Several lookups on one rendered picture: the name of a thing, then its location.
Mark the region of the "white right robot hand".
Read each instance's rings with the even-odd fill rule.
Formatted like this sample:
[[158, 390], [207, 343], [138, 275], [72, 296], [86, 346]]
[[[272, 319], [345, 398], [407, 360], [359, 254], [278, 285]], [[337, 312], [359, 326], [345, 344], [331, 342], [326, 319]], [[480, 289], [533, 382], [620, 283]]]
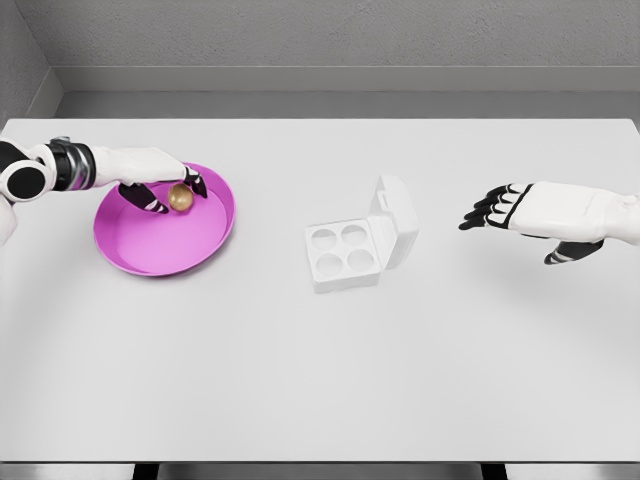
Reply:
[[520, 235], [557, 239], [544, 263], [574, 262], [595, 253], [606, 236], [606, 209], [614, 194], [598, 188], [536, 182], [496, 187], [464, 215], [459, 229], [492, 227]]

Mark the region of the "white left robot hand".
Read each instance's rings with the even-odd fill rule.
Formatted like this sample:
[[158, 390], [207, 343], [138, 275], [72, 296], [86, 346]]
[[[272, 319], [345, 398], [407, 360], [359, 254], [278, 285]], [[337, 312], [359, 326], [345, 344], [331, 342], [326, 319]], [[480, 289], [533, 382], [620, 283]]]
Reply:
[[140, 210], [167, 214], [168, 207], [148, 188], [150, 183], [182, 181], [192, 192], [207, 198], [207, 188], [199, 172], [157, 148], [117, 149], [115, 179], [118, 193]]

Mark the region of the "brown egg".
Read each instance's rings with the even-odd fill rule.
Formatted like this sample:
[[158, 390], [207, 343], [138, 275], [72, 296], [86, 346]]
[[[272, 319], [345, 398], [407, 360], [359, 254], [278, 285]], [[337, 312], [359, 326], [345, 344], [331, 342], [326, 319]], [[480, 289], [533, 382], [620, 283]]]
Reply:
[[167, 192], [169, 207], [178, 213], [190, 210], [194, 203], [194, 193], [184, 183], [172, 185]]

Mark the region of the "white egg box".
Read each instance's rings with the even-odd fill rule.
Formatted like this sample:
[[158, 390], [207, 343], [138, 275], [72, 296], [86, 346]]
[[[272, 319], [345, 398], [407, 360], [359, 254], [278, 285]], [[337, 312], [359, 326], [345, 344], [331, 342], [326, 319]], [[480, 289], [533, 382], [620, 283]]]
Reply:
[[373, 286], [408, 257], [419, 233], [409, 191], [399, 178], [379, 177], [364, 218], [311, 225], [305, 242], [317, 293]]

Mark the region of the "pink round plate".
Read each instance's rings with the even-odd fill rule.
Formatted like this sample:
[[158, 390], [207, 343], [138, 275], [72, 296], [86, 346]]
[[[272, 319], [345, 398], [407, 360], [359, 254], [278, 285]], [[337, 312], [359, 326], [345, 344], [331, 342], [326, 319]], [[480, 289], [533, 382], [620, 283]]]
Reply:
[[112, 188], [94, 219], [94, 239], [102, 256], [135, 275], [167, 276], [207, 260], [224, 244], [233, 228], [236, 203], [228, 183], [217, 172], [198, 164], [206, 199], [195, 196], [191, 209], [168, 214], [144, 212]]

